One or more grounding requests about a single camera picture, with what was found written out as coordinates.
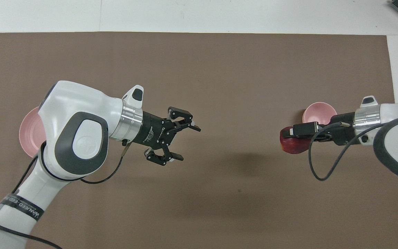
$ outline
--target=robot logo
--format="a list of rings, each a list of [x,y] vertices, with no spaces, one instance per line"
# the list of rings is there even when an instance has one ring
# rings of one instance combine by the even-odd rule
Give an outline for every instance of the robot logo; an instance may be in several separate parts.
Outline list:
[[[90,136],[79,137],[76,141],[76,145],[79,148],[75,151],[75,154],[83,159],[89,159],[96,155],[97,151],[97,143]]]

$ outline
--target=brown table surface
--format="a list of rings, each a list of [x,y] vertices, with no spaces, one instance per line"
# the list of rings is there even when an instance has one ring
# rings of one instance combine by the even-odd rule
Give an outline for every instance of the brown table surface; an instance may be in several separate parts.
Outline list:
[[[278,140],[313,102],[393,103],[385,36],[0,34],[0,200],[30,162],[19,125],[59,80],[118,98],[140,84],[146,112],[186,109],[202,132],[180,132],[170,148],[185,160],[166,167],[132,145],[108,182],[66,186],[33,235],[63,248],[398,248],[398,178],[372,148],[352,146],[319,182],[307,153]],[[340,150],[314,145],[319,174]],[[111,140],[87,178],[107,176],[121,151]]]

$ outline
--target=white floor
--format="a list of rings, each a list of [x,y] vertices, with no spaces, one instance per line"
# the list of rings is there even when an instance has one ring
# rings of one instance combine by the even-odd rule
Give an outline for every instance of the white floor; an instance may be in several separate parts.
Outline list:
[[[398,102],[388,0],[0,0],[0,33],[74,31],[387,35]]]

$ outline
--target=apple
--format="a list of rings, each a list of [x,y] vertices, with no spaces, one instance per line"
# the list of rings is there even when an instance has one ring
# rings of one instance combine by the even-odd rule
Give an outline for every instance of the apple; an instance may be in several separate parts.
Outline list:
[[[292,126],[285,127],[281,130],[280,140],[282,150],[289,154],[299,154],[302,153],[310,147],[311,139],[309,138],[299,138],[299,137],[289,137],[283,138],[283,131],[291,129]]]

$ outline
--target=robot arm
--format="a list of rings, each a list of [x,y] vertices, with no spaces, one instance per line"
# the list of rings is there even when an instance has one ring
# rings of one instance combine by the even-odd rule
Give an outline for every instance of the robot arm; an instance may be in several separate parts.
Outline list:
[[[352,141],[360,133],[379,125],[381,127],[372,129],[358,140]],[[327,125],[317,122],[296,124],[292,129],[284,131],[281,139],[308,140],[315,134],[317,135],[314,140],[319,142],[373,146],[380,162],[398,176],[398,103],[378,104],[374,96],[366,96],[355,112],[334,115]]]
[[[130,89],[122,99],[69,81],[59,81],[39,106],[46,142],[38,151],[35,167],[25,182],[0,204],[0,226],[29,235],[56,194],[68,183],[98,170],[104,163],[108,139],[123,145],[150,148],[145,157],[160,165],[183,157],[168,146],[177,132],[194,125],[193,116],[169,107],[169,117],[142,111],[143,88]],[[158,156],[154,150],[162,148]],[[27,239],[0,230],[1,249],[25,248]]]

